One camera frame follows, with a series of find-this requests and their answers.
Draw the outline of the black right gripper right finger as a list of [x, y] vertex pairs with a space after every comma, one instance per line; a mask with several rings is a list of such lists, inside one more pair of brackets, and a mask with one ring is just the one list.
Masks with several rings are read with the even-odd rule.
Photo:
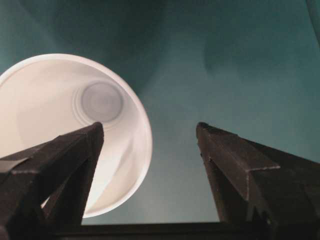
[[266, 240], [320, 237], [320, 165], [200, 122], [197, 145], [219, 220]]

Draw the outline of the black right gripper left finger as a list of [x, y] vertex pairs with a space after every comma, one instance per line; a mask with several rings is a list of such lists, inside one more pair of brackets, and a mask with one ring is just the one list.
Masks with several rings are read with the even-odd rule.
[[104, 143], [100, 122], [0, 160], [0, 237], [43, 239], [79, 226]]

